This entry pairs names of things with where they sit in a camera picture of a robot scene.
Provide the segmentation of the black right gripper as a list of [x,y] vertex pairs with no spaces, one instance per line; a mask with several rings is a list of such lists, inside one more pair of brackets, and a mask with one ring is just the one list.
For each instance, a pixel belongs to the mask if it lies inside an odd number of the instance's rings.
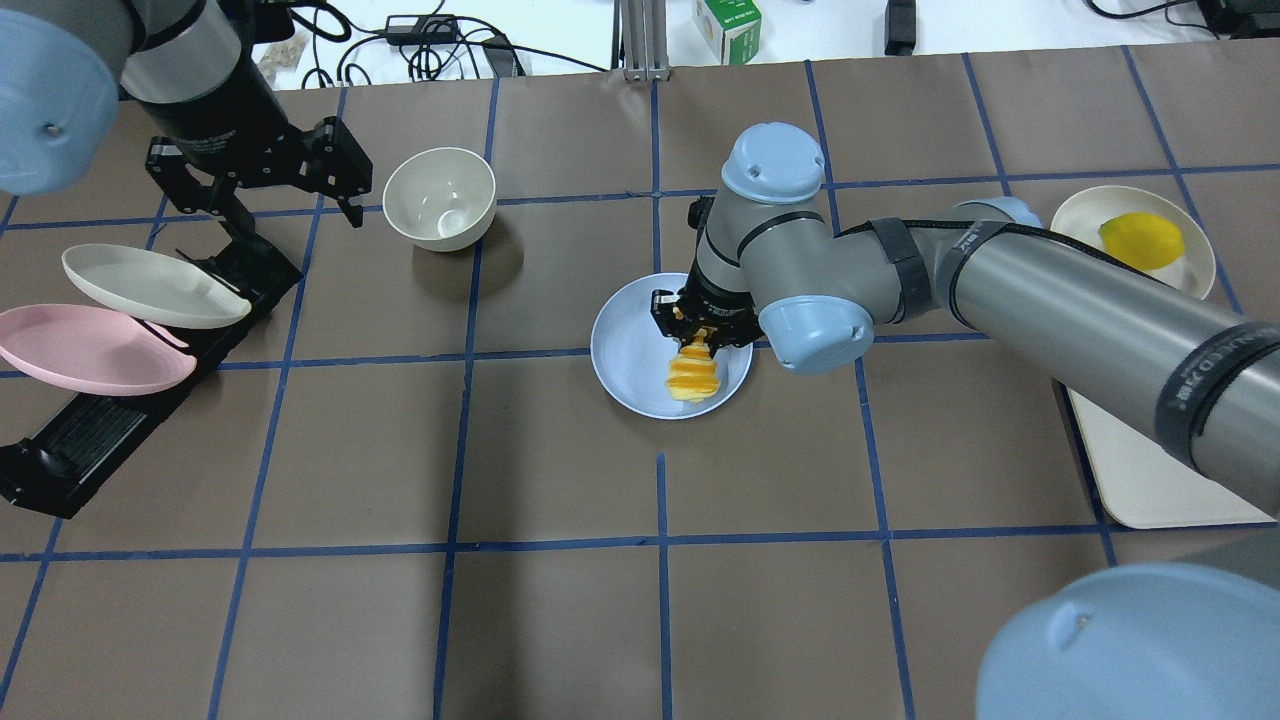
[[677,291],[652,291],[650,315],[682,347],[700,338],[709,348],[741,348],[762,338],[751,295],[722,290],[701,275],[687,275]]

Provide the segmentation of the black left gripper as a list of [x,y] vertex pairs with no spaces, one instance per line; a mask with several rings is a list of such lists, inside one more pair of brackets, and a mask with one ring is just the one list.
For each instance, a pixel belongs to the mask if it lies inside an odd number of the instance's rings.
[[[340,118],[325,117],[303,133],[274,100],[147,102],[145,111],[160,129],[147,172],[177,211],[207,214],[247,242],[256,222],[237,188],[294,187],[334,200],[352,228],[364,227],[372,160]],[[212,183],[180,170],[179,159]]]

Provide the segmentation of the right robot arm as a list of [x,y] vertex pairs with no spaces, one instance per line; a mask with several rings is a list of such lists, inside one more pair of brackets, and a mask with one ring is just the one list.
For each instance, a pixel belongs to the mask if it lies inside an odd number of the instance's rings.
[[[660,332],[710,354],[767,338],[792,373],[868,351],[934,309],[1005,343],[1185,468],[1277,511],[1277,325],[1253,322],[1041,227],[1020,200],[836,234],[813,202],[818,142],[745,129],[699,199],[687,279],[652,295]],[[991,641],[978,719],[1275,719],[1277,533],[1097,571]]]

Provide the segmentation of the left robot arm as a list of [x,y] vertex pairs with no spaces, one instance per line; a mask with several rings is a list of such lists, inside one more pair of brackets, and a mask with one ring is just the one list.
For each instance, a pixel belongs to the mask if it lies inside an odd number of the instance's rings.
[[1,186],[52,193],[90,169],[131,99],[160,133],[145,169],[170,205],[253,233],[239,188],[291,186],[364,224],[372,163],[334,117],[291,123],[253,46],[315,31],[302,1],[5,1]]

